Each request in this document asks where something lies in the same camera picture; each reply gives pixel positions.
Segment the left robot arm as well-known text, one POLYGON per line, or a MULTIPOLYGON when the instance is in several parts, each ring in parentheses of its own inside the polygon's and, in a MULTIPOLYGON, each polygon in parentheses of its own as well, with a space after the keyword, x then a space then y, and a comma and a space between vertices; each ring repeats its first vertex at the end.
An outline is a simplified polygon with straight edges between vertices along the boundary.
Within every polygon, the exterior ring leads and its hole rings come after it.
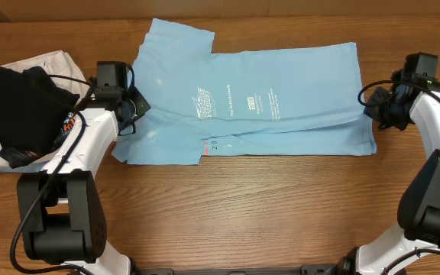
POLYGON ((131 257, 107 240, 95 175, 109 145, 134 128, 150 106, 131 86, 90 89, 76 123, 41 171, 17 182, 21 222, 10 261, 25 274, 74 270, 78 274, 137 274, 131 257))

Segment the light blue t-shirt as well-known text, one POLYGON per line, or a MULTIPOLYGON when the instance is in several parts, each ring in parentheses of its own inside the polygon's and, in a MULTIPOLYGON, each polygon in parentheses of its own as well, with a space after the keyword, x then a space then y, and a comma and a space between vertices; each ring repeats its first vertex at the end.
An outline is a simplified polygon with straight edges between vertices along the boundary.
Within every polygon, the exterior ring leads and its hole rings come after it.
POLYGON ((374 154, 357 95, 357 47, 213 53, 211 31, 154 19, 134 61, 150 104, 113 156, 196 165, 203 156, 374 154))

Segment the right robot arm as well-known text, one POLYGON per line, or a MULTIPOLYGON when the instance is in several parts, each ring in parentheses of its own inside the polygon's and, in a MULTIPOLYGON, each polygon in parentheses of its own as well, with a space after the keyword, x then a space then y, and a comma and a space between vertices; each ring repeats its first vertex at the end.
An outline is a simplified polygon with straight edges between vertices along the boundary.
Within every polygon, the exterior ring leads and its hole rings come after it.
POLYGON ((330 274, 404 274, 430 254, 440 255, 440 82, 417 87, 409 115, 427 161, 400 200, 397 222, 369 244, 353 248, 330 274))

